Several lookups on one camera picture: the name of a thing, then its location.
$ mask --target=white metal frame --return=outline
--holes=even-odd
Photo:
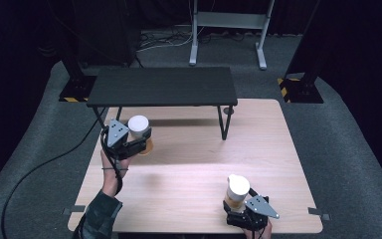
[[[268,31],[272,9],[275,0],[269,3],[268,12],[266,14],[241,14],[241,13],[218,13],[218,12],[198,12],[198,0],[194,0],[194,13],[192,24],[192,47],[190,62],[191,66],[197,64],[197,27],[221,27],[221,28],[247,28],[247,29],[261,29],[262,36],[260,41],[256,43],[257,56],[259,58],[259,67],[261,70],[267,69],[265,53],[263,52],[263,45],[265,43],[266,34]]]

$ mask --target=yellow and black hazard tape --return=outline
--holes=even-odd
[[[88,101],[89,98],[60,98],[60,102],[69,102],[69,103],[81,103]]]
[[[279,87],[281,88],[282,97],[284,98],[286,103],[291,103],[289,97],[289,90],[286,87],[286,81],[299,82],[300,79],[282,79],[278,78]]]

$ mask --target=light wood tabletop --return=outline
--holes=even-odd
[[[115,118],[110,109],[106,124]],[[229,135],[220,138],[215,107],[123,108],[120,121],[149,118],[154,149],[132,160],[116,198],[123,202],[113,231],[242,233],[226,224],[223,199],[230,174],[245,176],[280,215],[273,233],[319,233],[319,216],[280,104],[239,99]],[[76,205],[88,206],[102,186],[96,143]],[[83,212],[73,212],[74,230]]]

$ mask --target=gray carpet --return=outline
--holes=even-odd
[[[382,238],[382,170],[345,103],[322,79],[315,84],[324,104],[284,103],[277,78],[284,75],[300,37],[268,37],[264,47],[266,71],[258,68],[256,41],[248,36],[242,42],[212,39],[200,44],[196,67],[231,67],[239,98],[276,99],[281,103],[317,208],[329,213],[332,220],[323,221],[319,234],[276,234],[274,238]],[[138,58],[144,67],[188,67],[189,54],[187,44],[139,52]],[[89,75],[97,72],[98,68],[85,69]],[[58,63],[36,116],[0,173],[0,222],[3,205],[17,181],[40,163],[74,147],[96,119],[85,104],[58,102],[68,78]],[[40,167],[19,185],[5,216],[8,238],[70,238],[69,218],[62,212],[75,203],[98,133],[96,125],[79,148]]]

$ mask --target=white cup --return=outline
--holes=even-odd
[[[231,209],[240,209],[250,191],[250,182],[247,178],[231,174],[228,177],[228,188],[226,190],[225,201]]]
[[[128,128],[133,139],[138,139],[149,129],[150,124],[148,119],[144,116],[135,116],[129,119]],[[153,141],[151,137],[146,141],[147,147],[144,151],[140,152],[141,155],[147,155],[153,149]]]

